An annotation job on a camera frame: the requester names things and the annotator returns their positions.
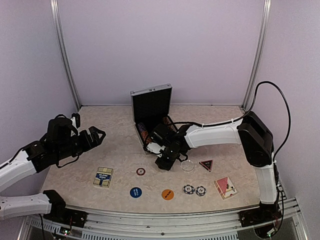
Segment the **poker chip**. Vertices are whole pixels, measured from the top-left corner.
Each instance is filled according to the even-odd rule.
[[[195,193],[195,188],[188,184],[183,187],[183,191],[185,194],[191,195]]]
[[[196,188],[196,191],[195,193],[199,196],[199,197],[202,197],[206,194],[207,190],[203,187],[203,186],[198,186]]]
[[[136,170],[136,174],[138,174],[139,176],[145,175],[146,170],[143,167],[140,167]]]

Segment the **orange round button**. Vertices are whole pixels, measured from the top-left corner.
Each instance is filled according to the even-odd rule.
[[[174,198],[174,196],[175,196],[174,191],[170,189],[166,189],[162,192],[162,197],[164,200],[171,200]]]

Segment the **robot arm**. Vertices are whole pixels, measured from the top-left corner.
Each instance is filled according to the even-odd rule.
[[[99,146],[106,136],[104,131],[94,126],[89,128],[90,134],[86,130],[78,132],[79,127],[80,115],[77,113],[71,119],[58,115],[50,120],[47,133],[39,141],[22,147],[11,159],[0,165],[0,192],[51,165],[61,168],[60,160],[68,157],[78,159],[82,153]],[[0,196],[0,221],[30,214],[57,216],[65,206],[65,201],[54,190],[31,196]]]
[[[241,215],[242,226],[260,224],[275,219],[275,216],[280,218],[277,191],[279,177],[273,159],[272,133],[252,111],[241,120],[211,125],[186,124],[177,132],[172,132],[159,124],[150,134],[154,141],[150,143],[152,148],[148,146],[147,149],[152,152],[157,149],[160,154],[157,155],[155,163],[160,169],[169,171],[175,160],[186,160],[187,152],[192,148],[215,144],[242,145],[248,163],[255,169],[260,189],[259,208],[245,211]]]

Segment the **blue round button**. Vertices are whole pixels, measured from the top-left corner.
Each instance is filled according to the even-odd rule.
[[[142,195],[142,191],[139,187],[134,187],[130,190],[130,195],[133,198],[139,198]]]

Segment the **red triangle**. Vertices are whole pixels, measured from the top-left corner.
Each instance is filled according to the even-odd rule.
[[[211,172],[213,160],[201,161],[199,162],[199,164],[205,169],[207,169],[209,172]]]

